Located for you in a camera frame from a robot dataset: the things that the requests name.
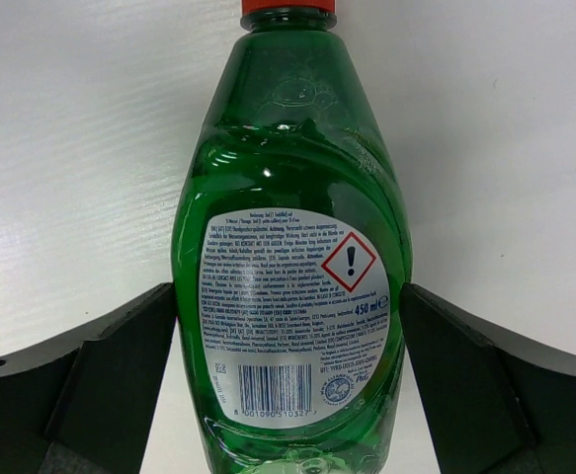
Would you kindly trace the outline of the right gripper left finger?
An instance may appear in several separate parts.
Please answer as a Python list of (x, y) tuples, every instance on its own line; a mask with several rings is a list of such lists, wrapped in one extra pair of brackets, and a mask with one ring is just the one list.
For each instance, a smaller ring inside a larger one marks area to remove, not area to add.
[(0, 356), (0, 473), (137, 473), (176, 320), (172, 284)]

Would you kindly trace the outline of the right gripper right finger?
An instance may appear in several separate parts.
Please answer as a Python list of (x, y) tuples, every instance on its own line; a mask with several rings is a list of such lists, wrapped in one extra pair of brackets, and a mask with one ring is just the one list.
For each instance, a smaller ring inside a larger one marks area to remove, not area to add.
[(576, 355), (417, 285), (399, 315), (443, 473), (576, 473)]

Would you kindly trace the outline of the green dish soap bottle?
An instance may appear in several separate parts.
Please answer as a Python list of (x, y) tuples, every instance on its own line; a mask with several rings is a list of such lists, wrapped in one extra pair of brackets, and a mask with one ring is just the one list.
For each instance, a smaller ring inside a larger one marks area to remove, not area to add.
[(378, 473), (404, 358), (405, 210), (332, 1), (246, 1), (175, 219), (213, 473)]

